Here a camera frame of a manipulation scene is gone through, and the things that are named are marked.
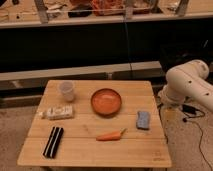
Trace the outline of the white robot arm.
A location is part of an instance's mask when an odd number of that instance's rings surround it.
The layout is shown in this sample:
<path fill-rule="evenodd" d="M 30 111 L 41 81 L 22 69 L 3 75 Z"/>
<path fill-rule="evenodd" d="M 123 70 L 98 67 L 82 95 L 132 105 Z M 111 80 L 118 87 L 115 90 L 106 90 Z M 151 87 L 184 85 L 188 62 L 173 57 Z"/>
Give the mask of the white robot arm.
<path fill-rule="evenodd" d="M 206 81 L 209 67 L 202 60 L 192 60 L 170 68 L 166 72 L 167 84 L 158 93 L 161 102 L 176 108 L 187 97 L 213 112 L 213 85 Z"/>

